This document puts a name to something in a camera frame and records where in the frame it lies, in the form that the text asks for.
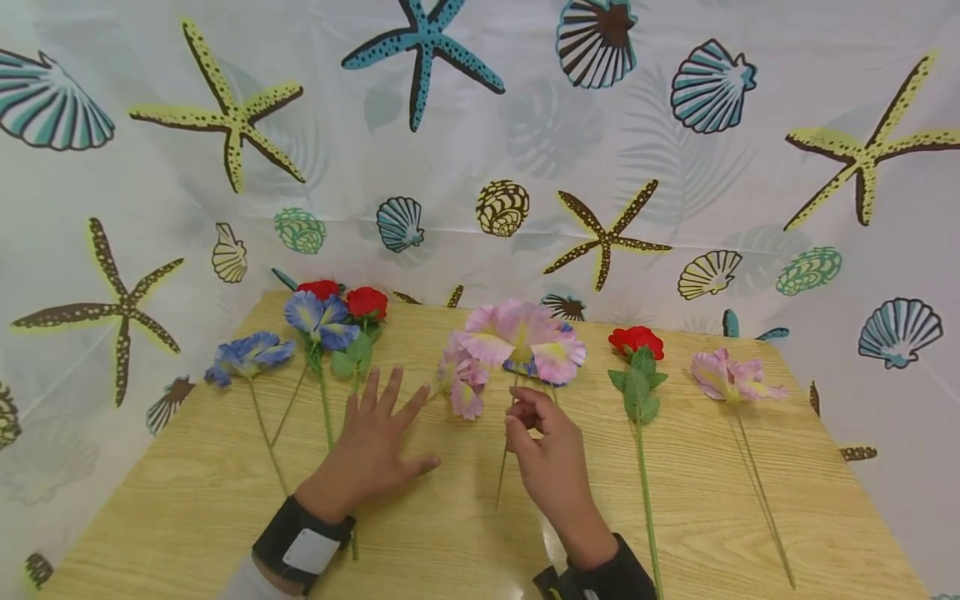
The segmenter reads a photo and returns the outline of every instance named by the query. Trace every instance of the yellow starfish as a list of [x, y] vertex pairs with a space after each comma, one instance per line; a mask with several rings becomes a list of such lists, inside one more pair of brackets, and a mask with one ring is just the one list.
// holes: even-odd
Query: yellow starfish
[[230, 187], [237, 194], [243, 192], [243, 165], [242, 148], [244, 139], [260, 151], [273, 164], [283, 169], [303, 183], [306, 179], [297, 166], [263, 133], [257, 131], [253, 125], [268, 114], [280, 110], [303, 95], [303, 86], [295, 82], [274, 85], [257, 93], [243, 105], [238, 105], [230, 92], [227, 79], [217, 66], [210, 47], [206, 45], [204, 37], [196, 23], [184, 18], [183, 36], [190, 46], [190, 52], [200, 67], [206, 84], [220, 111], [205, 108], [169, 107], [166, 105], [145, 104], [136, 105], [130, 109], [130, 117], [138, 121], [149, 121], [163, 127], [195, 132], [223, 132], [227, 134], [224, 145], [224, 166], [227, 168], [227, 177]]
[[175, 354], [180, 354], [180, 346], [173, 336], [163, 328], [163, 325], [153, 317], [140, 310], [140, 303], [150, 295], [153, 287], [165, 276], [175, 271], [183, 259], [172, 260], [162, 267], [158, 267], [140, 279], [132, 291], [127, 290], [117, 264], [113, 260], [113, 252], [104, 226], [99, 219], [90, 219], [90, 240], [93, 243], [93, 254], [100, 265], [100, 271], [107, 278], [116, 302], [76, 302], [44, 308], [37, 312], [17, 319], [12, 323], [14, 327], [62, 327], [76, 323], [100, 321], [110, 317], [120, 318], [120, 330], [116, 340], [116, 394], [114, 401], [117, 406], [123, 403], [127, 394], [127, 383], [130, 380], [130, 323], [139, 323], [146, 327], [154, 337]]
[[654, 195], [654, 191], [657, 189], [659, 182], [657, 180], [650, 180], [646, 185], [644, 185], [639, 193], [636, 194], [636, 198], [624, 209], [623, 213], [616, 220], [616, 223], [613, 224], [613, 227], [610, 231], [606, 231], [600, 222], [597, 221], [596, 216], [593, 214], [593, 211], [590, 210], [586, 204], [580, 202], [572, 194], [567, 194], [566, 192], [557, 192], [557, 197], [560, 198], [560, 201], [572, 212], [578, 219], [580, 219], [581, 224], [587, 230], [591, 231], [597, 236], [597, 239], [590, 240], [586, 244], [580, 244], [579, 246], [574, 247], [572, 250], [561, 256], [554, 262], [552, 265], [543, 270], [544, 275], [553, 273], [557, 269], [560, 269], [566, 263], [580, 258], [584, 254], [590, 252], [597, 246], [600, 247], [599, 260], [597, 261], [596, 267], [596, 291], [599, 292], [603, 289], [604, 282], [607, 281], [607, 275], [610, 274], [610, 261], [612, 258], [612, 248], [613, 246], [622, 246], [624, 248], [638, 251], [638, 252], [667, 252], [673, 250], [672, 246], [665, 246], [663, 244], [653, 244], [651, 242], [644, 242], [642, 240], [636, 240], [632, 237], [622, 237], [620, 234], [623, 233], [623, 230], [634, 220], [637, 214], [640, 212], [640, 209], [644, 207], [645, 204], [650, 200]]
[[[457, 305], [460, 304], [460, 298], [463, 296], [463, 294], [464, 286], [458, 285], [457, 287], [453, 288], [453, 292], [450, 294], [449, 300], [446, 301], [446, 307], [456, 308]], [[396, 299], [400, 300], [404, 304], [420, 304], [419, 300], [408, 294], [404, 294], [403, 292], [398, 292], [397, 290], [394, 290], [394, 296], [396, 296]]]
[[856, 138], [846, 133], [818, 127], [800, 128], [786, 136], [786, 141], [797, 148], [838, 160], [846, 166], [820, 188], [820, 191], [804, 204], [790, 222], [783, 226], [784, 231], [798, 227], [806, 221], [806, 218], [820, 204], [853, 176], [856, 176], [856, 218], [860, 225], [866, 227], [874, 215], [876, 166], [881, 161], [912, 152], [960, 149], [960, 131], [958, 130], [933, 130], [914, 133], [893, 141], [887, 140], [900, 123], [906, 110], [910, 108], [936, 59], [936, 53], [932, 52], [920, 59], [900, 86], [893, 102], [883, 113], [874, 134], [866, 144], [860, 144]]

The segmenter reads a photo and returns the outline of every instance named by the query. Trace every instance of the starfish print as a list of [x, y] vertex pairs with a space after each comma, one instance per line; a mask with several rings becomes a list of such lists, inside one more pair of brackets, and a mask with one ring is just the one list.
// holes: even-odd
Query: starfish print
[[217, 99], [220, 111], [192, 107], [168, 107], [166, 105], [136, 105], [130, 109], [130, 117], [149, 121], [178, 130], [194, 132], [223, 132], [227, 134], [224, 144], [224, 166], [230, 187], [237, 194], [243, 192], [243, 142], [250, 143], [273, 164], [293, 176], [300, 183], [306, 182], [297, 166], [266, 136], [253, 126], [263, 117], [276, 112], [303, 95], [303, 86], [295, 82], [274, 85], [260, 91], [247, 102], [238, 105], [230, 92], [227, 79], [220, 71], [210, 47], [196, 23], [183, 19], [183, 36], [200, 67], [200, 72]]
[[420, 0], [398, 0], [409, 27], [380, 34], [349, 53], [341, 62], [345, 69], [363, 69], [401, 52], [417, 51], [414, 80], [410, 87], [410, 131], [420, 126], [430, 90], [433, 59], [446, 60], [467, 77], [494, 94], [506, 91], [496, 73], [459, 42], [444, 35], [444, 29], [467, 0], [440, 0], [429, 15]]
[[603, 226], [600, 225], [599, 221], [597, 221], [593, 211], [590, 210], [586, 204], [580, 202], [580, 200], [578, 200], [572, 194], [567, 194], [566, 192], [557, 192], [557, 197], [560, 198], [560, 201], [564, 203], [578, 219], [580, 219], [581, 224], [583, 224], [588, 231], [597, 236], [597, 239], [590, 240], [589, 242], [586, 242], [586, 244], [576, 246], [558, 258], [557, 261], [552, 265], [544, 269], [543, 274], [551, 274], [560, 269], [566, 263], [571, 262], [576, 258], [580, 258], [584, 254], [599, 246], [600, 256], [599, 261], [597, 262], [597, 283], [595, 288], [596, 291], [599, 292], [603, 289], [603, 284], [607, 281], [607, 275], [610, 274], [610, 261], [612, 257], [612, 248], [614, 246], [622, 246], [630, 250], [644, 253], [667, 252], [673, 250], [672, 246], [652, 244], [650, 242], [636, 240], [632, 237], [622, 237], [620, 235], [623, 233], [623, 230], [626, 229], [627, 226], [634, 220], [634, 218], [640, 212], [640, 209], [643, 208], [644, 205], [647, 204], [650, 198], [654, 195], [657, 185], [659, 185], [657, 180], [650, 180], [646, 185], [644, 185], [640, 189], [639, 193], [636, 194], [636, 198], [634, 198], [633, 201], [630, 202], [630, 204], [628, 204], [623, 210], [623, 213], [620, 214], [620, 217], [616, 220], [616, 223], [613, 224], [613, 227], [610, 229], [610, 231], [603, 229]]
[[100, 265], [100, 270], [107, 278], [110, 287], [113, 288], [117, 298], [116, 302], [77, 302], [64, 304], [63, 306], [53, 306], [17, 319], [12, 325], [28, 329], [33, 327], [60, 327], [74, 323], [100, 321], [108, 317], [120, 317], [120, 330], [117, 332], [116, 341], [116, 394], [114, 396], [114, 401], [119, 407], [127, 394], [127, 383], [130, 379], [131, 321], [146, 327], [164, 346], [174, 353], [180, 354], [180, 346], [174, 341], [173, 336], [162, 325], [154, 321], [150, 315], [141, 311], [139, 304], [147, 298], [151, 289], [161, 279], [183, 263], [183, 259], [178, 258], [154, 269], [140, 279], [132, 291], [128, 291], [120, 279], [120, 272], [113, 261], [113, 253], [110, 251], [107, 234], [104, 232], [104, 227], [100, 224], [99, 219], [90, 219], [90, 239], [93, 242], [93, 253], [97, 258], [97, 263]]
[[[457, 287], [453, 288], [453, 292], [450, 293], [449, 300], [446, 301], [446, 307], [456, 308], [457, 305], [460, 304], [460, 298], [463, 296], [463, 294], [464, 294], [463, 285], [458, 285]], [[394, 296], [396, 296], [396, 299], [400, 300], [404, 304], [421, 304], [421, 302], [415, 299], [414, 297], [408, 294], [404, 294], [403, 292], [398, 292], [397, 290], [394, 290]]]
[[798, 227], [806, 221], [814, 210], [854, 176], [856, 176], [856, 218], [860, 225], [866, 227], [874, 216], [876, 166], [881, 161], [912, 152], [960, 150], [960, 131], [958, 130], [919, 132], [900, 139], [887, 140], [910, 108], [936, 59], [936, 54], [930, 53], [913, 67], [913, 71], [900, 86], [893, 102], [883, 113], [874, 134], [866, 144], [861, 145], [856, 138], [846, 133], [819, 127], [800, 128], [786, 136], [786, 141], [797, 148], [832, 158], [844, 163], [845, 166], [804, 204], [789, 223], [783, 226], [784, 231]]

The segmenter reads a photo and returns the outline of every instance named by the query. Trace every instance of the red rose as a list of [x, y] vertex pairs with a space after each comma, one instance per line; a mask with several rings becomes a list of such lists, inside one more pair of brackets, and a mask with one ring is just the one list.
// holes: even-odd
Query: red rose
[[318, 300], [326, 300], [331, 296], [340, 296], [340, 284], [332, 279], [311, 281], [309, 283], [301, 283], [298, 285], [297, 291], [313, 292], [313, 295], [316, 296]]
[[[650, 351], [654, 353], [655, 359], [663, 359], [663, 340], [642, 325], [629, 329], [614, 329], [607, 339], [610, 340], [616, 351], [624, 356], [629, 356], [644, 346], [648, 346]], [[625, 351], [624, 347], [629, 348], [630, 351]]]
[[386, 319], [387, 297], [369, 286], [358, 287], [347, 292], [347, 308], [357, 319]]

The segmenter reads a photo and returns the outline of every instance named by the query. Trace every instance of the green seashell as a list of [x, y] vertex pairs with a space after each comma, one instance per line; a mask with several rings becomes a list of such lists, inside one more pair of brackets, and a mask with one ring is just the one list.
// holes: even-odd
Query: green seashell
[[777, 291], [796, 296], [819, 285], [827, 285], [840, 273], [843, 259], [832, 246], [812, 248], [790, 261], [777, 278]]
[[283, 245], [301, 254], [316, 254], [326, 238], [324, 223], [302, 208], [284, 208], [274, 217]]

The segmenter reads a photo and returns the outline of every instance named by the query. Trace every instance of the blue starfish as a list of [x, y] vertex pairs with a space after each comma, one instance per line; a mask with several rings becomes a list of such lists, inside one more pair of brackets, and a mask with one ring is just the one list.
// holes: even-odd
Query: blue starfish
[[420, 126], [426, 109], [426, 95], [430, 91], [430, 72], [433, 59], [446, 60], [464, 75], [482, 84], [494, 94], [506, 90], [496, 73], [459, 42], [444, 35], [444, 29], [457, 15], [467, 0], [440, 0], [427, 15], [420, 0], [398, 0], [407, 15], [409, 27], [393, 29], [374, 37], [341, 62], [345, 69], [363, 69], [401, 52], [417, 51], [417, 66], [410, 86], [410, 131]]

